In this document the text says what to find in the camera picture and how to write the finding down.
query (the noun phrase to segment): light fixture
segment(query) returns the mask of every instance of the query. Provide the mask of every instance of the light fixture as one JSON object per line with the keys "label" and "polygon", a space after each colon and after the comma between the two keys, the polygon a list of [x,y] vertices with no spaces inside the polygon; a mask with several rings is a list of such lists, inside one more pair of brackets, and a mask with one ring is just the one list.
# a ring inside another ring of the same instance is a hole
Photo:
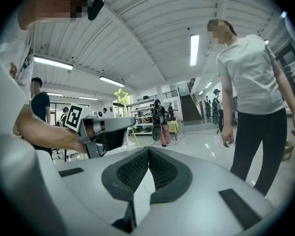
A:
{"label": "light fixture", "polygon": [[190,36],[190,43],[191,43],[190,66],[193,66],[197,63],[199,35]]}
{"label": "light fixture", "polygon": [[80,96],[79,99],[82,99],[82,100],[98,100],[96,98],[83,97],[83,96]]}
{"label": "light fixture", "polygon": [[210,81],[205,88],[208,88],[212,84],[212,81]]}
{"label": "light fixture", "polygon": [[117,82],[117,81],[114,81],[114,80],[112,80],[112,79],[108,79],[108,78],[106,78],[106,77],[104,77],[104,76],[101,76],[99,79],[102,80],[102,81],[106,81],[106,82],[109,82],[109,83],[111,83],[111,84],[114,84],[114,85],[120,86],[120,87],[124,87],[124,84],[119,83],[119,82]]}
{"label": "light fixture", "polygon": [[48,92],[49,96],[62,96],[62,93],[54,93],[54,92]]}
{"label": "light fixture", "polygon": [[65,63],[57,62],[57,61],[54,61],[52,59],[45,59],[45,58],[40,58],[40,57],[34,57],[34,61],[37,62],[37,63],[46,64],[46,65],[53,65],[53,66],[61,67],[61,68],[68,69],[68,70],[72,70],[73,69],[73,66],[72,65],[68,65],[68,64],[65,64]]}
{"label": "light fixture", "polygon": [[287,12],[286,11],[283,11],[281,17],[282,18],[285,18],[286,16],[287,16]]}

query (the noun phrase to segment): shelf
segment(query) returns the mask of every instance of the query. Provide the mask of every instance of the shelf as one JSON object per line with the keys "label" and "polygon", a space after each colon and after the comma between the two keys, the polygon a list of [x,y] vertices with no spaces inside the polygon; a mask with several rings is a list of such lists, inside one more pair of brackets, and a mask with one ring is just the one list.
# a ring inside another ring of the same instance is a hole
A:
{"label": "shelf", "polygon": [[138,123],[138,124],[135,124],[134,126],[153,126],[153,123]]}
{"label": "shelf", "polygon": [[152,108],[154,108],[154,107],[139,108],[139,109],[136,109],[136,110],[129,111],[129,113],[140,112],[140,111],[148,110],[148,109],[152,109]]}
{"label": "shelf", "polygon": [[141,132],[139,132],[139,133],[135,133],[136,135],[151,135],[152,134],[152,131],[151,132],[148,132],[148,133],[146,133],[146,132],[144,132],[144,131],[141,131]]}
{"label": "shelf", "polygon": [[150,118],[150,117],[152,117],[152,116],[136,117],[136,119]]}
{"label": "shelf", "polygon": [[127,105],[127,107],[133,107],[133,106],[137,106],[137,105],[141,105],[141,104],[149,103],[149,102],[154,102],[154,101],[155,101],[154,98],[150,98],[150,99],[147,99],[147,100],[142,100],[142,101],[138,101],[136,103],[129,104],[129,105]]}

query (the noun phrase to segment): mesh grille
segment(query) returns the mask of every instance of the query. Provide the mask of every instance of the mesh grille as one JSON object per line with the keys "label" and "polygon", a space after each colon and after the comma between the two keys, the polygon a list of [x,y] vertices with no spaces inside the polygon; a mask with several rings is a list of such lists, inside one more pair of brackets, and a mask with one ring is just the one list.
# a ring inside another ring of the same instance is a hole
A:
{"label": "mesh grille", "polygon": [[143,153],[117,170],[118,179],[136,191],[148,170],[148,153]]}
{"label": "mesh grille", "polygon": [[178,174],[177,168],[150,150],[149,169],[153,175],[155,190],[170,184]]}

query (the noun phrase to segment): pink pants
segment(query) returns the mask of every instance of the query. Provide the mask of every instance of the pink pants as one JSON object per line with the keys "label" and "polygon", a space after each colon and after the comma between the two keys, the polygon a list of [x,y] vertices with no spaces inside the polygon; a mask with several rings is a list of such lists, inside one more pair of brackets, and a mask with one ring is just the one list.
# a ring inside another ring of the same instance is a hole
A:
{"label": "pink pants", "polygon": [[161,145],[170,144],[172,139],[169,134],[169,129],[167,124],[162,124],[162,134],[161,134]]}

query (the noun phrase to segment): cardboard box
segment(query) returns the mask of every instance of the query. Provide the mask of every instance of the cardboard box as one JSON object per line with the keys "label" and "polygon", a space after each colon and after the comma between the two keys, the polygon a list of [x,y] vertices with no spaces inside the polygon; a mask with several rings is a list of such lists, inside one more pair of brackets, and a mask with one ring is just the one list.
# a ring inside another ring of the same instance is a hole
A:
{"label": "cardboard box", "polygon": [[294,147],[295,147],[294,144],[292,144],[289,141],[286,141],[286,143],[285,143],[285,150],[284,150],[282,161],[285,161],[285,160],[290,159]]}

